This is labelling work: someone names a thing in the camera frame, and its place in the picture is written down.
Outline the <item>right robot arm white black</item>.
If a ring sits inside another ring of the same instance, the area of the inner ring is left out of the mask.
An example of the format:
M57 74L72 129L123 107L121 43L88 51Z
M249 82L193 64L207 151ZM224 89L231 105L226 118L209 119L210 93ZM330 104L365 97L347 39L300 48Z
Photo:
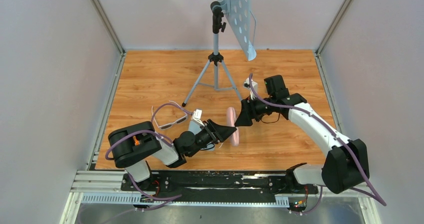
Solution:
M285 185L290 192L298 193L305 185L319 185L339 194L369 182L367 147L361 139L353 140L333 128L303 96L289 92L281 75L264 79L267 98L258 95L258 84L252 78L243 83L250 95L241 100L241 112L234 125L252 126L263 116L278 113L301 128L325 155L322 166L300 163L287 169Z

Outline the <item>white frame sunglasses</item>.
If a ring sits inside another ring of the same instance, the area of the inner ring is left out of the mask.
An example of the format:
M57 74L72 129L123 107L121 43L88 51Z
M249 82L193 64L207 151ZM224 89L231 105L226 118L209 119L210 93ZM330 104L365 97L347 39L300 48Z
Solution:
M189 115L193 114L177 102L171 100L156 109L152 106L150 112L152 115L151 120L160 130L166 130L172 126L181 124L189 119Z

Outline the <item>light blue cleaning cloth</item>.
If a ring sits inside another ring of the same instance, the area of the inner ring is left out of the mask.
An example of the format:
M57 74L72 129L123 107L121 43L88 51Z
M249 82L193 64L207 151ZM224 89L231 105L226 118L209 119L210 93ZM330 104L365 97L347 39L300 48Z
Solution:
M209 143L206 148L198 148L196 145L195 135L201 131L201 127L193 121L189 123L189 131L193 133L193 141L189 143L188 151L190 153L197 153L198 151L214 151L216 144Z

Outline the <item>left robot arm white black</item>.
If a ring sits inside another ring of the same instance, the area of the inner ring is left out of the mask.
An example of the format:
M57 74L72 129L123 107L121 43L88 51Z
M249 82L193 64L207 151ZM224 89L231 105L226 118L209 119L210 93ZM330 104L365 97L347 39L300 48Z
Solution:
M236 131L236 127L219 125L208 119L199 132L184 131L169 142L155 131L151 121L145 121L111 132L107 137L110 148L105 158L109 159L112 154L110 159L115 166L125 169L135 186L146 191L153 185L147 157L153 156L167 167L177 168L187 162L187 157L192 157L208 144L226 141Z

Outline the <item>pink glasses case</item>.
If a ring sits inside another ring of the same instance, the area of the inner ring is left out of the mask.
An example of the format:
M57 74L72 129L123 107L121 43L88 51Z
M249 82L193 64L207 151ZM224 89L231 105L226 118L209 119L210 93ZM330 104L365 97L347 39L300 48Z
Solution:
M240 133L239 128L235 126L237 120L237 114L234 107L229 107L226 110L226 124L228 126L236 128L236 130L228 138L232 146L238 146L240 144Z

